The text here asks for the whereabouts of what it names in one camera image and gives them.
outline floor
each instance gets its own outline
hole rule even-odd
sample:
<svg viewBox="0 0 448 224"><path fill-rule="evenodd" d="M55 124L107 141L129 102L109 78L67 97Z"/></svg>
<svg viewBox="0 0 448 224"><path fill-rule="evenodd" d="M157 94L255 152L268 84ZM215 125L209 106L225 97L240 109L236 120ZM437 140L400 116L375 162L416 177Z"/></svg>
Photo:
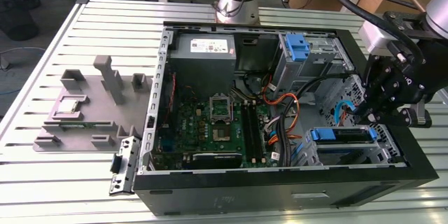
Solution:
<svg viewBox="0 0 448 224"><path fill-rule="evenodd" d="M53 36L64 22L76 0L40 0L41 6L31 11L33 19L39 25L40 33L33 39L23 42L12 41L0 32L0 52L17 47L47 48ZM171 0L180 3L211 4L217 0ZM281 7L281 0L259 0L263 7ZM8 71L0 70L0 120L5 115L8 108L17 96L16 91L25 83L28 76L39 62L43 53L36 49L16 50L1 54L3 60L7 60L12 67Z"/></svg>

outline red wire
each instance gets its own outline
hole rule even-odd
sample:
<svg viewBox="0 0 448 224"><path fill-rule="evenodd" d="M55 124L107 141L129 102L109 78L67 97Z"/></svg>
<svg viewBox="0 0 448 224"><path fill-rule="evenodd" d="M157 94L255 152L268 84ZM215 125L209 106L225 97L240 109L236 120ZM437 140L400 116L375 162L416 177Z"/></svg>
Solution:
<svg viewBox="0 0 448 224"><path fill-rule="evenodd" d="M169 109L171 109L171 106L173 105L173 101L175 101L176 73L173 73L171 76L173 77L173 91L171 92L169 104L168 104L168 112L167 112L167 115L165 115L165 119L163 120L163 123L161 123L161 125L159 126L157 130L163 127L163 125L165 124L165 122L167 122L167 120L168 120Z"/></svg>

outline expansion slot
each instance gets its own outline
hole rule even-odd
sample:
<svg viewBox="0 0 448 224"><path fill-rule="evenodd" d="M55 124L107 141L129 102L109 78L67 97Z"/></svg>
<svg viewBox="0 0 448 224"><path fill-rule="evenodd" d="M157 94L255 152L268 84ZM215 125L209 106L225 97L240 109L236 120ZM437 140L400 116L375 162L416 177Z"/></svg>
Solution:
<svg viewBox="0 0 448 224"><path fill-rule="evenodd" d="M241 118L243 118L244 145L245 145L245 160L251 162L252 159L255 159L255 146L251 134L251 126L249 126L251 122L249 122L249 113L247 105L241 105Z"/></svg>
<svg viewBox="0 0 448 224"><path fill-rule="evenodd" d="M243 131L245 140L245 157L248 162L260 162L263 158L261 138L259 130L259 116L256 106L241 106Z"/></svg>

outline white sticker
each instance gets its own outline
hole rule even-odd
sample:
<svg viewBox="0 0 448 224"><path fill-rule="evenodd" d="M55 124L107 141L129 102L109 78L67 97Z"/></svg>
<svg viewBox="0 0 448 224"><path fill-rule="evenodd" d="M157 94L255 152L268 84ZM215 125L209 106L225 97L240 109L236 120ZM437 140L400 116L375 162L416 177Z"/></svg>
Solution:
<svg viewBox="0 0 448 224"><path fill-rule="evenodd" d="M193 39L191 41L191 52L220 52L228 53L225 39Z"/></svg>
<svg viewBox="0 0 448 224"><path fill-rule="evenodd" d="M280 160L280 154L277 153L277 152L272 152L272 154L271 154L271 159L273 159L273 160Z"/></svg>
<svg viewBox="0 0 448 224"><path fill-rule="evenodd" d="M275 91L277 89L277 87L272 84L272 83L268 83L268 88Z"/></svg>

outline aluminum slotted table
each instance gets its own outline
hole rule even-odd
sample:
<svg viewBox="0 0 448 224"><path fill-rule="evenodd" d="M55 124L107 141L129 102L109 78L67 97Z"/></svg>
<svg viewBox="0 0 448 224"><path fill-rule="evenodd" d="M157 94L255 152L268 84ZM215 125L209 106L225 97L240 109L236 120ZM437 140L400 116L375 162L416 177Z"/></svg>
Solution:
<svg viewBox="0 0 448 224"><path fill-rule="evenodd" d="M35 137L61 90L65 69L100 75L95 56L112 55L123 76L152 76L163 21L213 22L208 5L89 0L76 4L0 123L0 222L129 221L253 223L444 223L448 220L448 106L445 93L427 108L431 129L412 129L440 179L356 208L155 217L136 196L108 196L112 154L41 154ZM260 8L261 25L348 29L363 48L363 20L347 13Z"/></svg>

